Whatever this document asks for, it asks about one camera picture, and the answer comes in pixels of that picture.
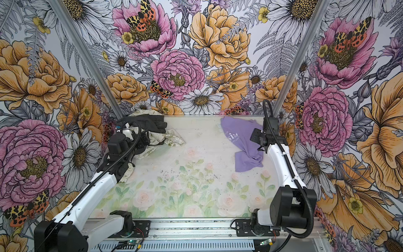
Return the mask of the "lavender purple cloth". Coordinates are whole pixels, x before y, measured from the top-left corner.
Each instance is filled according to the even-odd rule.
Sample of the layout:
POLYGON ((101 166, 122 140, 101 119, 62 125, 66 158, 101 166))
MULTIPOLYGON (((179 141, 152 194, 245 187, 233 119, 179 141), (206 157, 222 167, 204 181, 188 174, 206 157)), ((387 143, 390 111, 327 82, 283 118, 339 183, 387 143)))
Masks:
POLYGON ((262 168, 263 154, 258 151, 260 145, 250 140, 253 131, 261 129, 261 125, 256 120, 233 117, 223 117, 220 123, 226 138, 240 149, 235 153, 235 171, 241 173, 262 168))

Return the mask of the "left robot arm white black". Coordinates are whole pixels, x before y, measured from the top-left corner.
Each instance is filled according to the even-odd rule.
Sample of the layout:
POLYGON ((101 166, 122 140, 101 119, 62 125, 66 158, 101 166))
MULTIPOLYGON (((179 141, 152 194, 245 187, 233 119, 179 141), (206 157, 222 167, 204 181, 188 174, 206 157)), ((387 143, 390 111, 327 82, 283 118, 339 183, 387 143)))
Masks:
POLYGON ((34 230, 36 252, 88 252, 121 231, 131 232, 130 213, 113 214, 95 225, 87 225, 91 213, 105 195, 123 178, 131 160, 150 144, 148 130, 128 125, 118 127, 110 138, 108 152, 90 183, 52 220, 34 230))

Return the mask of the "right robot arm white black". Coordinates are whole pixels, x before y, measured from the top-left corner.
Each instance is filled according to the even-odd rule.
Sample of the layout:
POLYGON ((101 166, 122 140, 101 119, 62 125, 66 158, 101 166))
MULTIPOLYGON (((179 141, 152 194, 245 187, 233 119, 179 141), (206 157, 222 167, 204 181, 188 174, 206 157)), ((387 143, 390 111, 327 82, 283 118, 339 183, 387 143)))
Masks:
POLYGON ((292 161, 286 138, 279 134, 276 118, 264 118, 263 129, 255 129, 250 140, 260 145, 276 169, 279 187, 269 208, 256 209, 251 215, 251 225, 256 228, 293 228, 310 232, 314 224, 317 202, 315 190, 308 189, 292 161))

